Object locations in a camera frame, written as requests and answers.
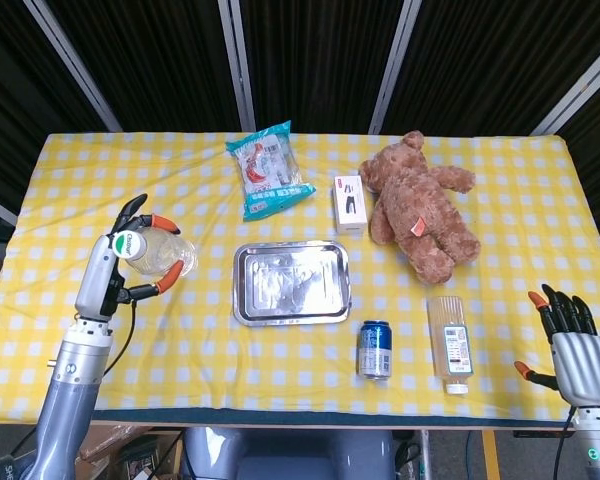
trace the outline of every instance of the red label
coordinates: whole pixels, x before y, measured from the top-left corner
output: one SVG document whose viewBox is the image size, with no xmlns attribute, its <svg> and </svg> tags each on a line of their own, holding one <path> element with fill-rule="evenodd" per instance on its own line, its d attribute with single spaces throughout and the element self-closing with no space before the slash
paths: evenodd
<svg viewBox="0 0 600 480">
<path fill-rule="evenodd" d="M 413 233 L 416 237 L 421 237 L 426 227 L 427 224 L 424 223 L 424 218 L 418 217 L 418 221 L 413 227 L 411 227 L 411 233 Z"/>
</svg>

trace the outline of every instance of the table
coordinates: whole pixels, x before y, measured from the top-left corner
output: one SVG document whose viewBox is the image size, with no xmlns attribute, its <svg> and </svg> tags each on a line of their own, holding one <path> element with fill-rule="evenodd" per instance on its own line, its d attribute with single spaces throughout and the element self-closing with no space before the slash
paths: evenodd
<svg viewBox="0 0 600 480">
<path fill-rule="evenodd" d="M 0 275 L 0 422 L 34 422 L 90 249 L 120 207 L 146 192 L 143 211 L 175 220 L 199 249 L 199 267 L 138 306 L 126 354 L 105 378 L 95 418 L 180 423 L 538 426 L 562 421 L 555 392 L 512 366 L 551 371 L 540 321 L 526 298 L 542 282 L 581 295 L 600 331 L 600 237 L 559 137 L 436 138 L 431 165 L 477 174 L 468 195 L 449 192 L 482 241 L 474 264 L 445 285 L 417 281 L 395 246 L 336 235 L 330 185 L 399 137 L 293 135 L 317 192 L 265 220 L 242 221 L 243 193 L 224 142 L 231 133 L 51 135 L 34 170 Z M 373 200 L 367 196 L 370 212 Z M 348 251 L 353 305 L 344 323 L 250 329 L 231 314 L 232 260 L 249 242 L 335 239 Z M 143 281 L 121 266 L 127 284 Z M 463 298 L 475 375 L 466 397 L 433 375 L 426 299 Z M 355 374 L 366 319 L 394 333 L 393 376 Z M 121 306 L 112 356 L 129 328 Z"/>
</svg>

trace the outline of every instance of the clear cylindrical container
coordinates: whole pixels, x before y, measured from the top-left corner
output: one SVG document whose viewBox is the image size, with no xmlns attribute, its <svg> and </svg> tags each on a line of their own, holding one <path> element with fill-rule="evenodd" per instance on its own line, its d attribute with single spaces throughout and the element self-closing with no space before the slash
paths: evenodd
<svg viewBox="0 0 600 480">
<path fill-rule="evenodd" d="M 460 297 L 434 297 L 427 305 L 435 374 L 451 395 L 469 393 L 473 375 L 469 332 Z"/>
<path fill-rule="evenodd" d="M 184 262 L 180 276 L 198 266 L 193 244 L 160 228 L 119 232 L 113 239 L 113 251 L 143 275 L 164 275 L 178 260 Z"/>
</svg>

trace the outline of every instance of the white box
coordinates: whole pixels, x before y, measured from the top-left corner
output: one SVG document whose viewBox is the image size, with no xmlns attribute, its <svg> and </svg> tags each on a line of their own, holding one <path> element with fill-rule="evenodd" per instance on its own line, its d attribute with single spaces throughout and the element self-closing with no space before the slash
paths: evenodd
<svg viewBox="0 0 600 480">
<path fill-rule="evenodd" d="M 367 210 L 359 175 L 333 179 L 333 202 L 338 233 L 363 233 L 367 229 Z"/>
</svg>

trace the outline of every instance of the metal tray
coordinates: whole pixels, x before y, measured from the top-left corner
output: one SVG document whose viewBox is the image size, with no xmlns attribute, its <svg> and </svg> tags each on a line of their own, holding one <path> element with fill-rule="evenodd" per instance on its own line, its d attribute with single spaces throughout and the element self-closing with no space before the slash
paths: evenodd
<svg viewBox="0 0 600 480">
<path fill-rule="evenodd" d="M 233 257 L 233 314 L 244 325 L 337 323 L 350 306 L 349 260 L 339 243 L 251 243 Z"/>
</svg>

